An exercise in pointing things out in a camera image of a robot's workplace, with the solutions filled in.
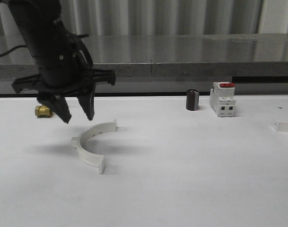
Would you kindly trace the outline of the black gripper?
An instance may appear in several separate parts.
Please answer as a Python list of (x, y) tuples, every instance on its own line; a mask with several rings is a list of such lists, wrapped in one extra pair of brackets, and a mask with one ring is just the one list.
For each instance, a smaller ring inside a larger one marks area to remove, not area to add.
[(75, 34), (23, 33), (22, 37), (38, 73), (14, 80), (14, 91), (38, 91), (41, 104), (50, 108), (65, 123), (69, 122), (71, 114), (64, 96), (76, 95), (91, 121), (94, 117), (95, 85), (114, 85), (115, 72), (94, 69), (85, 44)]

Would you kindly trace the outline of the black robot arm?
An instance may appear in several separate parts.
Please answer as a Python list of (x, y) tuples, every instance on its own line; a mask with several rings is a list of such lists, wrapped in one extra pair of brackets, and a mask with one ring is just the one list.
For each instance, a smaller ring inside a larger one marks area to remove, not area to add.
[(63, 122), (71, 114), (65, 98), (77, 97), (88, 120), (94, 117), (96, 83), (116, 82), (113, 70), (93, 68), (83, 41), (69, 32), (61, 19), (58, 0), (5, 0), (39, 73), (14, 80), (12, 87), (38, 91), (37, 101)]

